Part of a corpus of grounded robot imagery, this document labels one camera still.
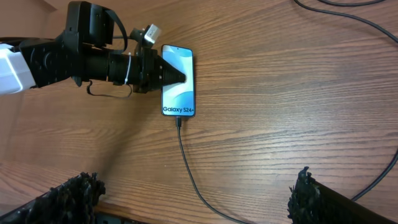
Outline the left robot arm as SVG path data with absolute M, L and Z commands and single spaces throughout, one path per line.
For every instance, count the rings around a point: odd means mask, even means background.
M 133 93 L 185 82 L 186 76 L 153 49 L 159 33 L 158 27 L 150 25 L 128 34 L 113 10 L 72 1 L 65 30 L 58 37 L 1 39 L 1 94 L 68 78 L 78 86 L 93 80 L 127 85 Z

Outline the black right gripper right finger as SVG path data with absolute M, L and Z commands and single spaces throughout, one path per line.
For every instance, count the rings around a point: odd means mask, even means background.
M 396 224 L 317 182 L 308 169 L 290 188 L 287 210 L 293 224 Z

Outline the blue Galaxy smartphone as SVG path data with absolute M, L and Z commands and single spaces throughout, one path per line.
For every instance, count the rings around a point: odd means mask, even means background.
M 163 45 L 162 58 L 186 76 L 184 83 L 176 83 L 162 88 L 162 114 L 164 116 L 194 116 L 195 75 L 193 51 L 174 45 Z

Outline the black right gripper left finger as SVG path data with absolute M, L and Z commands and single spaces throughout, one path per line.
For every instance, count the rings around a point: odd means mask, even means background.
M 89 224 L 95 222 L 95 207 L 106 193 L 97 173 L 76 177 L 1 215 L 1 224 Z

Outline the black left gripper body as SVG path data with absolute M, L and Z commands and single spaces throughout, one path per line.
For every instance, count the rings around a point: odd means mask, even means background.
M 132 91 L 134 93 L 147 93 L 162 88 L 162 69 L 158 52 L 150 47 L 138 43 L 134 49 L 137 58 L 137 69 Z

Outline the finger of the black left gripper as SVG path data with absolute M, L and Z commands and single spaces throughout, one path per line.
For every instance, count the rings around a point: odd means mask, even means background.
M 157 87 L 185 83 L 186 75 L 166 62 L 162 57 L 157 59 Z

